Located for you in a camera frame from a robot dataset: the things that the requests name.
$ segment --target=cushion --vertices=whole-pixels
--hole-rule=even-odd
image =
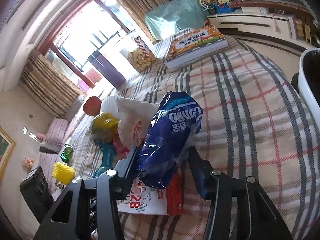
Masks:
[[[40,144],[40,152],[43,153],[59,153],[61,150],[61,145],[55,143],[42,142]]]
[[[84,103],[84,100],[85,100],[84,96],[79,95],[76,101],[74,101],[73,105],[67,111],[64,119],[68,120],[68,122],[71,122],[71,120],[75,117],[76,113],[78,113],[80,107]]]
[[[65,119],[54,118],[47,134],[45,142],[62,145],[63,138],[68,128],[68,121]]]

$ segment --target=painting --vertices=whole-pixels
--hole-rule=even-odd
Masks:
[[[0,182],[16,143],[0,127]]]

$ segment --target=red wooden window frame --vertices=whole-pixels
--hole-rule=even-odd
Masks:
[[[44,42],[41,44],[39,51],[41,54],[45,55],[49,49],[51,49],[81,80],[83,80],[89,87],[94,88],[95,85],[91,80],[89,80],[73,62],[62,54],[59,49],[53,44],[56,36],[61,32],[63,27],[89,2],[92,0],[80,0],[70,10],[60,19],[60,21],[55,25],[55,27],[49,32]],[[100,0],[94,0],[99,6],[101,6],[110,16],[123,28],[127,33],[129,29],[110,11],[110,9],[105,6]]]

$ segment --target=plaid tablecloth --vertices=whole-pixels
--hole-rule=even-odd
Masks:
[[[194,142],[200,156],[235,178],[258,179],[294,238],[302,239],[320,212],[320,136],[308,109],[278,66],[238,40],[228,37],[228,48],[174,73],[162,59],[170,41],[155,46],[153,66],[111,95],[159,103],[167,91],[186,91],[204,110]],[[70,142],[70,165],[85,179],[102,159],[85,136],[91,119],[84,117]],[[210,201],[197,194],[187,163],[180,172],[183,215],[120,214],[126,239],[202,239]]]

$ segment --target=orange book cover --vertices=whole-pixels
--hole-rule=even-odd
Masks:
[[[166,61],[224,39],[223,34],[214,25],[196,29],[171,42]]]

